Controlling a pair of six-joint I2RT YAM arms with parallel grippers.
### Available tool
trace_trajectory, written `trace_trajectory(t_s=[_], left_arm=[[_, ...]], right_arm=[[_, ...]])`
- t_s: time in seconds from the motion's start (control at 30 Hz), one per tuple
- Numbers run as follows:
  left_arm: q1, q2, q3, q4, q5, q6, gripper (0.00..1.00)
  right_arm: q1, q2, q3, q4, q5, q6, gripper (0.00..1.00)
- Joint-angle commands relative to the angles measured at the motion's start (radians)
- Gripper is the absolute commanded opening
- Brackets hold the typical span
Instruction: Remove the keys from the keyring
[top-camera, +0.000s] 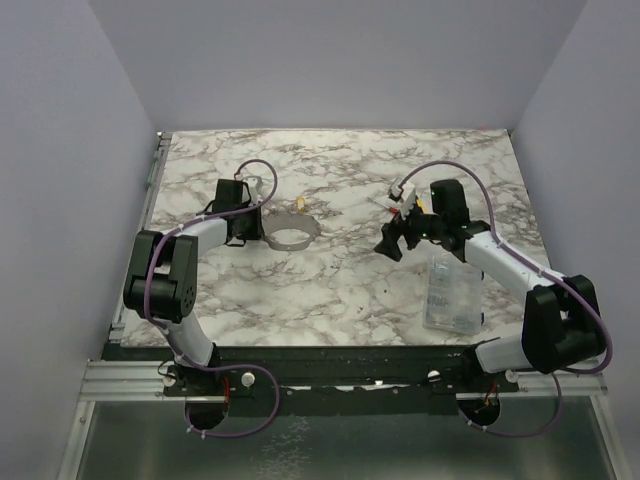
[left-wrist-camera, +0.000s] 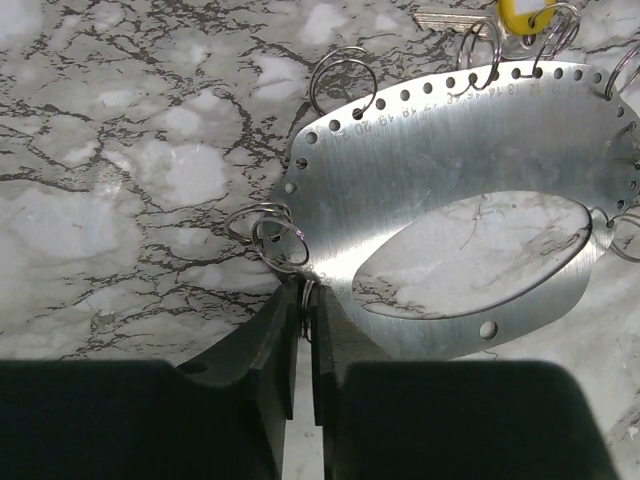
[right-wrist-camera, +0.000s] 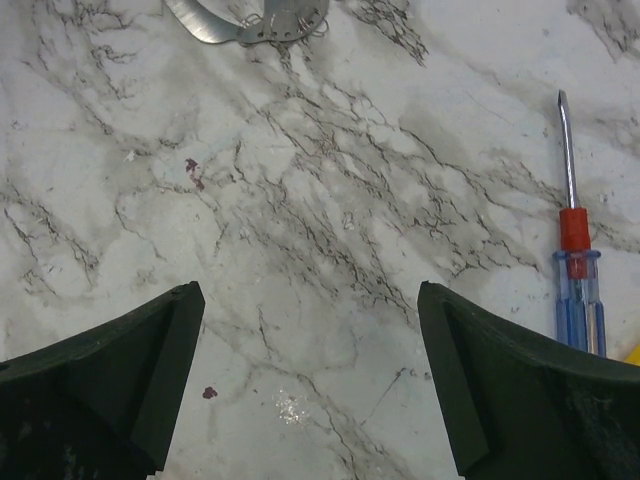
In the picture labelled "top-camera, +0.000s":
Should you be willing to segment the large metal key ring band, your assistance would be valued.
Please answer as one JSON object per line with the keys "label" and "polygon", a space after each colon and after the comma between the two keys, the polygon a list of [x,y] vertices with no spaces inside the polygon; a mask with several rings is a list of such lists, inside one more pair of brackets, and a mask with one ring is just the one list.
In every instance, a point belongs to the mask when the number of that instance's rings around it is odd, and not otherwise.
{"label": "large metal key ring band", "polygon": [[321,233],[319,222],[305,213],[279,213],[262,221],[264,239],[272,250],[305,250]]}

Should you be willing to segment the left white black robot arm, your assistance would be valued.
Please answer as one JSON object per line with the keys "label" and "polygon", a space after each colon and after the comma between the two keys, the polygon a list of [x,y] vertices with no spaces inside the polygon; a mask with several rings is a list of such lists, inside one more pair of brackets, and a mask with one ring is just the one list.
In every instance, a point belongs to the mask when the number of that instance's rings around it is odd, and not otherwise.
{"label": "left white black robot arm", "polygon": [[258,176],[222,179],[197,224],[179,227],[170,238],[160,231],[141,230],[134,240],[124,306],[160,330],[175,362],[188,368],[186,382],[202,395],[218,388],[221,371],[217,347],[194,312],[198,260],[214,248],[242,248],[264,238],[261,189]]}

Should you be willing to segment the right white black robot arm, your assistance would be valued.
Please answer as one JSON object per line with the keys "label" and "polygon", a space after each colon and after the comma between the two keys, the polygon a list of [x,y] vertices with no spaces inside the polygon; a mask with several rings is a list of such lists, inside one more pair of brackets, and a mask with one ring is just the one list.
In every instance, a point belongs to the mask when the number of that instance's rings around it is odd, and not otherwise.
{"label": "right white black robot arm", "polygon": [[432,210],[426,213],[414,186],[392,184],[389,197],[397,202],[397,211],[382,226],[376,252],[400,261],[400,239],[408,249],[429,241],[488,275],[524,303],[519,334],[481,342],[465,351],[459,378],[467,389],[481,391],[496,373],[506,370],[550,374],[605,352],[605,335],[594,318],[598,307],[590,280],[582,275],[560,277],[511,249],[487,222],[471,220],[459,181],[436,181],[430,189]]}

